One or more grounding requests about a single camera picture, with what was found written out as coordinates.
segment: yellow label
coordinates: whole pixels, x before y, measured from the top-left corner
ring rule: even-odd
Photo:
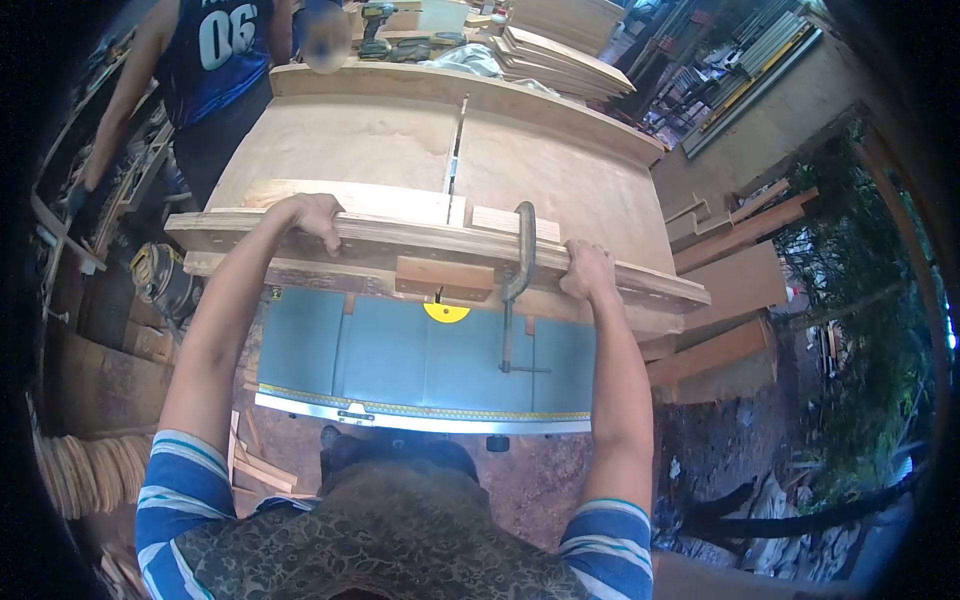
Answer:
[[[426,314],[430,315],[434,321],[439,321],[440,323],[457,323],[470,312],[469,308],[464,308],[463,306],[448,306],[446,304],[437,304],[436,302],[424,304],[423,310],[425,310]]]

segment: wall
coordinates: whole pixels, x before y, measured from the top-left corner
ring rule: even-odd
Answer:
[[[678,145],[651,174],[664,214],[690,199],[724,209],[728,193],[746,195],[781,175],[802,147],[825,141],[860,100],[862,71],[830,36],[807,51],[767,93],[693,160]]]

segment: hand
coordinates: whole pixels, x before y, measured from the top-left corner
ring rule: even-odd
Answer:
[[[619,299],[613,274],[613,255],[599,244],[568,240],[570,267],[560,280],[560,289],[577,300],[595,304],[599,300]]]
[[[294,194],[278,204],[291,206],[293,225],[324,240],[330,256],[340,254],[340,236],[333,228],[333,215],[344,212],[344,208],[332,194]]]

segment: blue jersey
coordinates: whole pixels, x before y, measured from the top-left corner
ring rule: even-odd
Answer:
[[[267,72],[273,0],[180,0],[180,17],[155,77],[170,122],[200,121]]]

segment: power drill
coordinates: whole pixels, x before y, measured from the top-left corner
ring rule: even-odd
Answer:
[[[389,2],[370,2],[363,5],[360,16],[364,20],[363,41],[357,57],[360,60],[385,60],[392,46],[386,39],[377,39],[376,32],[387,22],[394,12],[416,12],[398,9]]]

